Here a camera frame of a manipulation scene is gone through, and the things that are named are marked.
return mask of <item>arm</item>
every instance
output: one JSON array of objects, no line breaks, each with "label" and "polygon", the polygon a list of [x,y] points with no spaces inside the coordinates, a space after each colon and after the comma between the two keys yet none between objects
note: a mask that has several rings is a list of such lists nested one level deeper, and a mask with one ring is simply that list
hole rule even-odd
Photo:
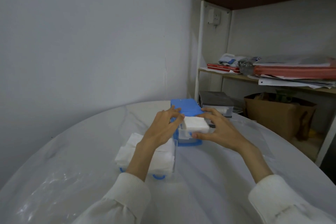
[{"label": "arm", "polygon": [[199,115],[208,118],[216,129],[212,134],[193,133],[192,137],[209,140],[238,152],[257,184],[249,201],[264,223],[334,223],[321,210],[309,205],[279,175],[274,175],[260,150],[244,138],[216,109]]},{"label": "arm", "polygon": [[165,144],[182,123],[184,115],[172,106],[158,112],[142,140],[137,144],[134,155],[125,173],[118,176],[113,187],[98,202],[83,212],[73,224],[130,224],[140,223],[151,200],[144,181],[154,151]]}]

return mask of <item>person's left hand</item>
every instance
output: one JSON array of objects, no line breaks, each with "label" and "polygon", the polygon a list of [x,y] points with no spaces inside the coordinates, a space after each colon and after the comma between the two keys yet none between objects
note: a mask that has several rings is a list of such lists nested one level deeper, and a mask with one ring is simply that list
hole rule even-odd
[{"label": "person's left hand", "polygon": [[172,105],[167,111],[158,112],[142,141],[153,145],[155,149],[165,144],[184,120],[184,115],[179,113],[180,110],[181,108],[175,109],[175,106]]}]

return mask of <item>hand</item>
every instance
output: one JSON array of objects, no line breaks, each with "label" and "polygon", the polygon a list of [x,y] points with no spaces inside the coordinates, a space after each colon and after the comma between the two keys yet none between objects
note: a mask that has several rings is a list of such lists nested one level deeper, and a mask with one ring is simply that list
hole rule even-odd
[{"label": "hand", "polygon": [[192,134],[193,138],[213,141],[236,152],[240,152],[245,146],[252,145],[252,143],[243,137],[233,124],[216,109],[202,108],[202,111],[211,112],[212,114],[203,113],[197,116],[211,120],[211,122],[216,125],[216,129],[212,134],[195,132]]},{"label": "hand", "polygon": [[[184,120],[184,115],[179,113],[180,110],[181,108],[175,109],[175,106],[172,105],[167,111],[158,112],[152,125],[143,136],[142,142],[153,145],[155,149],[165,144]],[[173,117],[176,120],[170,123],[170,119]]]}]

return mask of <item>marble tabletop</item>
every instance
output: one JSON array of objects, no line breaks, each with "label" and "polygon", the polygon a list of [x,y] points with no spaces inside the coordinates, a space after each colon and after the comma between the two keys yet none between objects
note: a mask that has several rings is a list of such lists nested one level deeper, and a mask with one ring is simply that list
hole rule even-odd
[{"label": "marble tabletop", "polygon": [[[114,184],[114,158],[131,133],[144,134],[170,101],[111,109],[61,133],[34,154],[0,191],[0,222],[71,223]],[[237,121],[248,119],[234,115]],[[287,141],[256,124],[267,162],[312,205],[336,212],[336,186]],[[235,152],[204,141],[178,147],[175,178],[146,179],[152,201],[143,223],[260,223],[247,195],[255,183]]]}]

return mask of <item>white sleeve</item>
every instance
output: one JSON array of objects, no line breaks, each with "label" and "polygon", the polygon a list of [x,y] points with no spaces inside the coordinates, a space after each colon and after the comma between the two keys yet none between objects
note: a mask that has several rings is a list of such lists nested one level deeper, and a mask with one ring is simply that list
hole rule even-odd
[{"label": "white sleeve", "polygon": [[300,197],[279,175],[258,182],[249,194],[249,201],[267,224],[335,223]]},{"label": "white sleeve", "polygon": [[142,180],[122,173],[106,195],[78,216],[73,224],[140,223],[150,200],[150,191]]}]

